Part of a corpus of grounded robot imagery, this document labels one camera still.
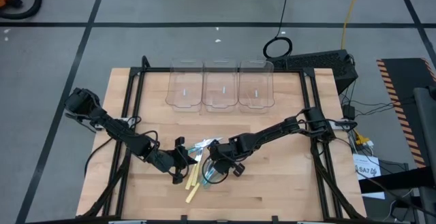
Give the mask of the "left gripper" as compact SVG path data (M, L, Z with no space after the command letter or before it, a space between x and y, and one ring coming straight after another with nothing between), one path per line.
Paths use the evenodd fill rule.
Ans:
M153 156L153 165L163 173L169 173L172 177L172 184L177 185L182 183L187 173L182 171L188 165L195 165L198 163L195 159L187 156L195 152L195 147L189 147L187 150L184 147L185 138L179 137L175 139L175 146L173 150L160 150L160 141L155 140L155 155Z

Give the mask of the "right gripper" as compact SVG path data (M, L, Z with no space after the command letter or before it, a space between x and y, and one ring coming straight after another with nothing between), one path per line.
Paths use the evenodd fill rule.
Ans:
M241 176L245 166L241 161L245 158L245 141L241 137L233 137L226 144L213 141L208 145L213 168L220 174L227 174L233 168L233 174Z

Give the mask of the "cream handled table knife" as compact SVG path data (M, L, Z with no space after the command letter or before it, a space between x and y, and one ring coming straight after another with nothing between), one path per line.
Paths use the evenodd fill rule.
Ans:
M197 182L198 182L198 176L199 176L200 166L201 166L201 162L202 162L202 155L203 155L203 152L204 152L204 149L203 149L203 148L200 148L200 149L197 151L197 155L196 155L196 161L197 161L197 164L196 164L195 170L193 171L193 179L192 179L192 181L191 181L191 185L192 185L193 187L194 187L194 186L197 184Z
M189 178L188 178L187 184L186 184L186 186L185 186L185 189L186 189L186 190L189 190L189 189L192 187L192 185L191 185L191 181L192 181L192 179L193 179L193 171L195 170L195 167L196 167L196 164L193 166L193 169L192 169L192 171L191 171L191 173L190 173L190 175L189 175Z
M192 187L192 190L190 191L190 193L188 194L185 200L187 204L189 204L192 201L192 199L194 198L195 194L200 189L200 187L204 187L204 185L202 184L202 180L198 180L197 184L194 187Z

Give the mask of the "clear plastic bin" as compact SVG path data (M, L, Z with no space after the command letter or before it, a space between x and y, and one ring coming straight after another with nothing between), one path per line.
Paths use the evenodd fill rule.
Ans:
M238 101L235 60L209 60L204 64L202 103L208 112L232 112Z
M166 103L175 112L199 112L202 105L203 62L176 59L171 62Z
M244 113L267 113L275 104L274 65L269 61L242 61L239 69L238 104Z

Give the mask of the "black power adapter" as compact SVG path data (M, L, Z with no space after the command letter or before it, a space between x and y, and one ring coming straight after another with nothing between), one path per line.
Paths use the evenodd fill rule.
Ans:
M356 109L351 105L343 105L342 106L343 118L348 120L354 120L356 117Z

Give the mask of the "black computer case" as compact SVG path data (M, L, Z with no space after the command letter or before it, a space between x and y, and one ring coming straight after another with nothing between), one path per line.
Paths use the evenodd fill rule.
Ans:
M337 93L342 93L358 78L353 56L346 50L331 50L309 54L299 54L287 57L268 59L275 69L331 69L337 87Z

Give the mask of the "white paper label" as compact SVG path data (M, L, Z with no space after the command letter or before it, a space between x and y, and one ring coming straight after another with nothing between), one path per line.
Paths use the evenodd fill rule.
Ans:
M353 160L358 171L358 180L382 175L377 157L353 154Z

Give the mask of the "black metal beam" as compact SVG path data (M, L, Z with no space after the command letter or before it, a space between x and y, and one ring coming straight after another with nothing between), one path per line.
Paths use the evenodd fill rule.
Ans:
M431 167L416 168L373 178L359 180L361 193L388 192L390 190L436 187L436 171Z

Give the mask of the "black hazard striped platform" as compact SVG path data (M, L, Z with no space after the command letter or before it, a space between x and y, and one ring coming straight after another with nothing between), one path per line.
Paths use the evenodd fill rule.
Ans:
M418 168L430 165L424 134L414 100L415 88L436 86L436 74L423 58L378 59L376 65L394 105L394 112Z

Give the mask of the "grey metal post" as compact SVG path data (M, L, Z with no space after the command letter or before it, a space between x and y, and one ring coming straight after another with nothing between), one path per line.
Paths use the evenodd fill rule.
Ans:
M413 90L428 165L422 170L422 207L426 224L436 224L436 86Z

